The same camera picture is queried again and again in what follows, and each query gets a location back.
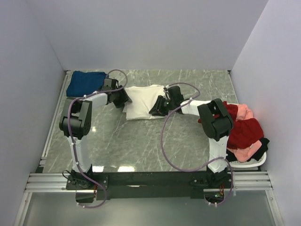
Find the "white t shirt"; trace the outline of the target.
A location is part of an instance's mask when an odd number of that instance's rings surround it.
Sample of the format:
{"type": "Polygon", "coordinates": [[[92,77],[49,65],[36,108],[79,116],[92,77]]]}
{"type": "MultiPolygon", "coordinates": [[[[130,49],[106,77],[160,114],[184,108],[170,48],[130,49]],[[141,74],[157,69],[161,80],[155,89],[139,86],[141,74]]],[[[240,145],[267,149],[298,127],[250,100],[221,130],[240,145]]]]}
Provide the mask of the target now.
{"type": "Polygon", "coordinates": [[[163,85],[151,85],[147,87],[132,86],[125,88],[125,91],[132,100],[132,102],[126,102],[123,109],[127,121],[163,118],[163,116],[152,116],[149,114],[158,96],[165,96],[163,85]]]}

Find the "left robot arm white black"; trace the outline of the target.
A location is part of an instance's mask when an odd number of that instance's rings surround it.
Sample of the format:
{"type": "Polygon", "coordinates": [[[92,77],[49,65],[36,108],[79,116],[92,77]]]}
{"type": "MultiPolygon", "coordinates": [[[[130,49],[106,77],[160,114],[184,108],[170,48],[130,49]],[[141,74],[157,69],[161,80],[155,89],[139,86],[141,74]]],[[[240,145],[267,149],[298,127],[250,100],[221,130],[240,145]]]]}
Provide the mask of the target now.
{"type": "Polygon", "coordinates": [[[66,136],[72,155],[72,170],[68,181],[82,189],[89,189],[95,184],[92,163],[87,153],[87,135],[91,129],[92,111],[100,106],[114,103],[116,108],[123,108],[132,100],[117,79],[106,78],[99,90],[82,97],[69,97],[59,122],[59,129],[66,136]]]}

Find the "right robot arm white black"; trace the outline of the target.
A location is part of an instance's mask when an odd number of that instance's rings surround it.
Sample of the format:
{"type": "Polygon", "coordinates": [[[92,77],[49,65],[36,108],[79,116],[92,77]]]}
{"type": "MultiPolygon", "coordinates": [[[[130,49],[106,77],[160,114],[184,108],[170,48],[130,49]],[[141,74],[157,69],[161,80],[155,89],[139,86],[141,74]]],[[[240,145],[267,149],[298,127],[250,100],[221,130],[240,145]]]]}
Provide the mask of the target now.
{"type": "Polygon", "coordinates": [[[217,98],[209,101],[199,101],[194,98],[184,99],[179,86],[164,88],[165,95],[159,95],[149,114],[169,118],[173,113],[199,116],[205,135],[209,140],[209,161],[196,169],[180,169],[168,159],[163,145],[163,135],[160,135],[161,151],[167,162],[173,168],[182,172],[201,172],[191,181],[194,186],[217,188],[228,178],[229,162],[226,160],[227,142],[234,121],[223,102],[217,98]]]}

